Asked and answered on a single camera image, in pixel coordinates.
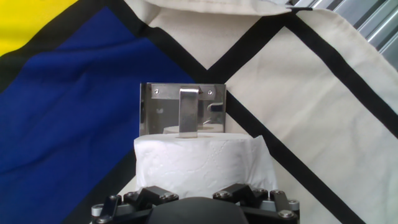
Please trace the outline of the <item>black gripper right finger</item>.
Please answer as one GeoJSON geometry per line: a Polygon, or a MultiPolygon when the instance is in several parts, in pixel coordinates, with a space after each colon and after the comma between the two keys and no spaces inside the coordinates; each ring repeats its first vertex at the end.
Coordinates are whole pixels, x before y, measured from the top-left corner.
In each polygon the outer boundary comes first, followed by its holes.
{"type": "Polygon", "coordinates": [[[300,224],[300,202],[279,189],[233,184],[215,192],[213,198],[239,206],[249,224],[300,224]]]}

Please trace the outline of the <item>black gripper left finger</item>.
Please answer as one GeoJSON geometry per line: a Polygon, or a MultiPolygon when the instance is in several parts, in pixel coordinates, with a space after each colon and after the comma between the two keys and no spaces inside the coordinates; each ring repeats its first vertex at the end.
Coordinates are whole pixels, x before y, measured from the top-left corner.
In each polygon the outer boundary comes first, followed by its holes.
{"type": "Polygon", "coordinates": [[[179,199],[176,193],[152,186],[140,191],[121,195],[110,195],[104,203],[91,208],[91,222],[94,224],[141,224],[158,205],[179,199]]]}

